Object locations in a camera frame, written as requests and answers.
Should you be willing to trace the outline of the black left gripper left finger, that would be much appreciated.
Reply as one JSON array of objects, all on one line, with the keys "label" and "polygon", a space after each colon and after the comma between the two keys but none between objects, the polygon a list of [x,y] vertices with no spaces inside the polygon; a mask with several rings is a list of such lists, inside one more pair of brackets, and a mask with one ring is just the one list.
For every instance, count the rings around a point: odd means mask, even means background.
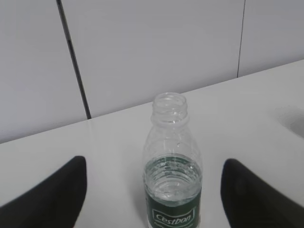
[{"label": "black left gripper left finger", "polygon": [[73,228],[86,198],[86,159],[60,169],[0,208],[2,228]]}]

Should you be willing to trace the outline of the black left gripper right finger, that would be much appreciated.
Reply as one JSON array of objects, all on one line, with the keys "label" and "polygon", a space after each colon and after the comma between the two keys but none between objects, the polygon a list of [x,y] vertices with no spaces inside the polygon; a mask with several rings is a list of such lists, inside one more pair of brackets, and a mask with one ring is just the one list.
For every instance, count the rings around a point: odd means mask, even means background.
[{"label": "black left gripper right finger", "polygon": [[236,159],[221,175],[221,201],[232,228],[302,228],[304,208],[271,187]]}]

